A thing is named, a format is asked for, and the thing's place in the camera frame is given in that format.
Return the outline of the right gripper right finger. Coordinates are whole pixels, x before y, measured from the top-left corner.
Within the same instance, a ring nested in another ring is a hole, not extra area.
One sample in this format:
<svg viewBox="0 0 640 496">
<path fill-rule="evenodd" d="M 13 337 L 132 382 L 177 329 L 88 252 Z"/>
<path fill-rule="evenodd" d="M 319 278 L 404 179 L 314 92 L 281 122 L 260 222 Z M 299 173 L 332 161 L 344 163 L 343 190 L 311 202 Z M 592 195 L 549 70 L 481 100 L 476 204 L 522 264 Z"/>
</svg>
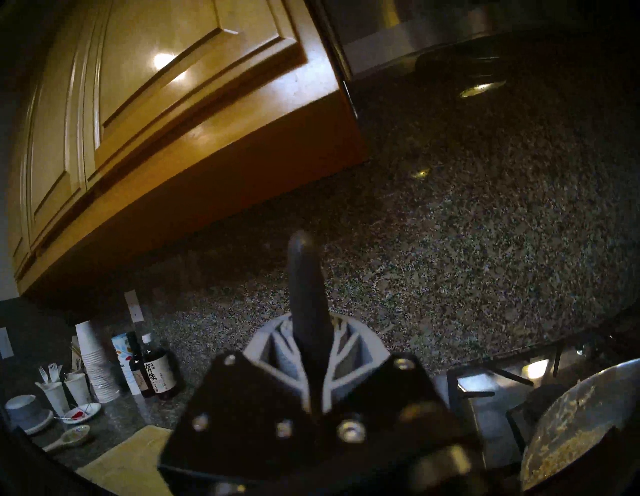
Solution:
<svg viewBox="0 0 640 496">
<path fill-rule="evenodd" d="M 390 356 L 377 334 L 347 315 L 331 315 L 333 344 L 322 386 L 322 409 L 332 409 Z"/>
</svg>

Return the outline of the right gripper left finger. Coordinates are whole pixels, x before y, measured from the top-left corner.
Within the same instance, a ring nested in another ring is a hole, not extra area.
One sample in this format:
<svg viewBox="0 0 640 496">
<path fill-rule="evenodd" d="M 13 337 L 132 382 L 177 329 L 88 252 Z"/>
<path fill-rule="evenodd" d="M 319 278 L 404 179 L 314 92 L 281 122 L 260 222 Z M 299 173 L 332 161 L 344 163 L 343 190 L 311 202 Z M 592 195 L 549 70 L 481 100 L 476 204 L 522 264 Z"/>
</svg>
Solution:
<svg viewBox="0 0 640 496">
<path fill-rule="evenodd" d="M 299 401 L 307 400 L 307 375 L 293 337 L 291 315 L 281 315 L 261 326 L 243 355 Z"/>
</svg>

